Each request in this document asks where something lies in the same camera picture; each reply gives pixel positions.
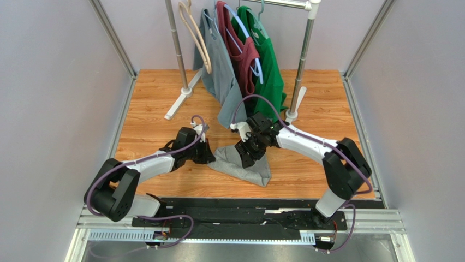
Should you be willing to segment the light grey cloth napkin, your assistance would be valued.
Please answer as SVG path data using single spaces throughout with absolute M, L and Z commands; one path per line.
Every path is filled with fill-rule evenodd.
M 267 155 L 248 168 L 242 167 L 240 155 L 232 145 L 217 148 L 213 155 L 216 160 L 207 166 L 217 172 L 261 187 L 266 187 L 272 177 Z

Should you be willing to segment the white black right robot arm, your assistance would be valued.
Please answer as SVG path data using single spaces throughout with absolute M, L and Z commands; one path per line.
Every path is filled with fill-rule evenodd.
M 232 123 L 230 128 L 241 137 L 235 149 L 243 168 L 256 164 L 269 147 L 290 150 L 320 164 L 328 185 L 315 205 L 320 217 L 332 217 L 357 194 L 372 174 L 367 160 L 350 138 L 340 141 L 324 139 L 282 120 L 271 122 L 260 112 L 244 122 Z

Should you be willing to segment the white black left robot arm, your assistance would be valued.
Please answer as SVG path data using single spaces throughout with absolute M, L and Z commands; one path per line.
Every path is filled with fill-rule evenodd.
M 211 152 L 206 132 L 207 124 L 182 127 L 176 139 L 152 155 L 120 162 L 107 159 L 84 196 L 89 212 L 118 222 L 126 216 L 154 217 L 161 200 L 149 194 L 138 195 L 139 184 L 162 174 L 176 171 L 192 161 L 209 164 L 216 160 Z

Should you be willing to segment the green hanging shirt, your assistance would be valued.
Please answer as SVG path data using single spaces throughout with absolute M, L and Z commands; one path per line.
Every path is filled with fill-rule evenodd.
M 241 6 L 238 8 L 236 13 L 242 21 L 249 36 L 251 37 L 250 29 L 252 29 L 253 17 L 251 14 L 245 12 L 247 8 L 249 7 Z M 255 81 L 254 94 L 266 98 L 274 106 L 277 112 L 280 113 L 287 109 L 287 107 L 284 106 L 284 101 L 287 97 L 287 94 L 283 91 L 284 81 L 279 70 L 271 38 L 269 37 L 266 40 L 259 39 L 257 44 L 253 40 L 253 43 L 259 54 L 259 61 L 263 74 L 263 82 L 260 82 L 258 77 L 253 77 Z

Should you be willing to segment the blue-grey hanging shirt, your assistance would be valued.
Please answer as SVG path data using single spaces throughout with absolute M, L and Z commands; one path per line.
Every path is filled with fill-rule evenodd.
M 218 122 L 224 128 L 229 128 L 233 122 L 244 122 L 247 115 L 245 106 L 240 103 L 242 94 L 233 65 L 218 26 L 213 21 L 214 18 L 208 9 L 203 9 L 199 23 L 199 31 L 206 45 L 212 70 L 207 72 L 198 49 L 194 51 L 193 70 L 202 71 L 201 79 L 206 90 L 221 104 Z

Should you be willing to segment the wooden hanger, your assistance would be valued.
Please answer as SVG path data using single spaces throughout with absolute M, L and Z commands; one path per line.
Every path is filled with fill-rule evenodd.
M 184 23 L 184 26 L 190 33 L 194 41 L 194 44 L 197 47 L 197 50 L 201 56 L 201 59 L 204 63 L 207 73 L 211 74 L 212 73 L 211 59 L 208 54 L 207 46 L 205 44 L 203 36 L 201 35 L 199 27 L 197 26 L 193 18 L 191 6 L 192 6 L 192 1 L 179 1 L 178 12 L 179 12 L 182 22 Z

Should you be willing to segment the teal green hanger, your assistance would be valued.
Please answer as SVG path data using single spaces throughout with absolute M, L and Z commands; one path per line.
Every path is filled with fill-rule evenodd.
M 252 29 L 250 29 L 250 31 L 251 31 L 251 37 L 255 41 L 256 44 L 258 43 L 259 39 L 265 39 L 266 40 L 266 39 L 269 38 L 269 35 L 268 35 L 266 29 L 264 28 L 263 24 L 260 21 L 261 14 L 265 10 L 265 1 L 261 0 L 260 4 L 261 4 L 261 10 L 258 12 L 257 15 L 255 15 L 253 13 L 253 11 L 251 11 L 249 8 L 247 8 L 245 10 L 246 13 L 251 14 L 252 17 L 253 17 Z

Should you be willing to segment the white clothes rack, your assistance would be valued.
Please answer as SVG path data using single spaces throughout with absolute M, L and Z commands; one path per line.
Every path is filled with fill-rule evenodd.
M 182 104 L 193 95 L 195 85 L 198 81 L 202 81 L 202 71 L 200 69 L 196 70 L 194 77 L 191 80 L 187 79 L 180 40 L 177 34 L 173 6 L 170 1 L 166 1 L 165 5 L 183 84 L 179 97 L 165 114 L 165 118 L 170 120 L 178 112 Z M 223 1 L 214 1 L 213 8 L 212 10 L 209 10 L 209 12 L 211 15 L 215 16 L 213 21 L 218 26 L 219 33 L 223 38 L 228 51 L 242 97 L 254 94 L 255 81 L 253 77 L 256 76 L 260 79 L 260 82 L 263 82 L 259 54 L 255 48 L 253 40 L 249 36 L 242 21 L 237 16 L 237 10 L 234 10 L 230 5 Z

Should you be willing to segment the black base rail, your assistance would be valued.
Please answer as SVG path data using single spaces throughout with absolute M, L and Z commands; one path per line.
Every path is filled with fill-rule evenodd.
M 331 218 L 318 215 L 315 199 L 161 198 L 160 203 L 155 221 L 144 219 L 148 208 L 138 211 L 127 203 L 108 220 L 128 218 L 130 226 L 160 228 L 189 240 L 287 241 L 300 239 L 304 230 L 332 235 L 350 229 L 343 211 Z

